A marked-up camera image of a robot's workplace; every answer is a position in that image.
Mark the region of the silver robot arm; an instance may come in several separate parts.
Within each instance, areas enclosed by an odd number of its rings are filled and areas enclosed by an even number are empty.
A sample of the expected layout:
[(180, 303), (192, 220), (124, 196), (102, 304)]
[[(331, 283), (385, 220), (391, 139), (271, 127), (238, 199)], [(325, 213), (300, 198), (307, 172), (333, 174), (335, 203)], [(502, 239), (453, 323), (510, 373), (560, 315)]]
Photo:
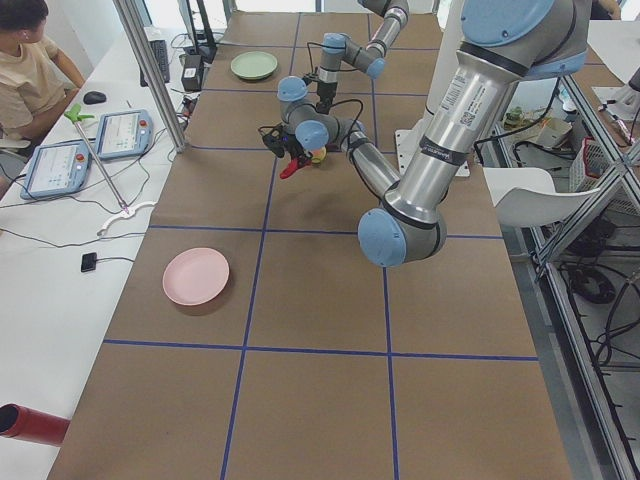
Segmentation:
[(324, 34), (320, 63), (312, 77), (317, 84), (319, 101), (316, 109), (320, 113), (328, 114), (334, 104), (342, 65), (347, 64), (376, 80), (385, 68), (388, 50), (408, 23), (410, 9), (405, 0), (363, 0), (359, 4), (383, 21), (364, 46), (345, 33)]
[(458, 42), (443, 46), (453, 73), (408, 167), (396, 170), (352, 119), (320, 113), (305, 82), (282, 79), (282, 127), (305, 151), (334, 144), (345, 151), (378, 198), (358, 224), (358, 241), (374, 264), (392, 267), (435, 255), (446, 238), (438, 207), (511, 86), (578, 71), (587, 53), (587, 1), (465, 1), (447, 27)]

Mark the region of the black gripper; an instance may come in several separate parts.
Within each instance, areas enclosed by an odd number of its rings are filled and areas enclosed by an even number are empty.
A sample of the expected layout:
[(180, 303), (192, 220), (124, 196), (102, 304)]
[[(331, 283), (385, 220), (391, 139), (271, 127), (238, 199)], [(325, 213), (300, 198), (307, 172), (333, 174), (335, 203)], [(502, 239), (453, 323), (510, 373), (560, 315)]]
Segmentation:
[(319, 113), (328, 113), (331, 110), (337, 94), (337, 87), (337, 82), (317, 81), (316, 93), (318, 95), (318, 102), (316, 103), (316, 110)]
[(285, 135), (283, 142), (285, 150), (290, 156), (289, 166), (291, 168), (303, 168), (311, 162), (312, 154), (301, 145), (293, 134)]

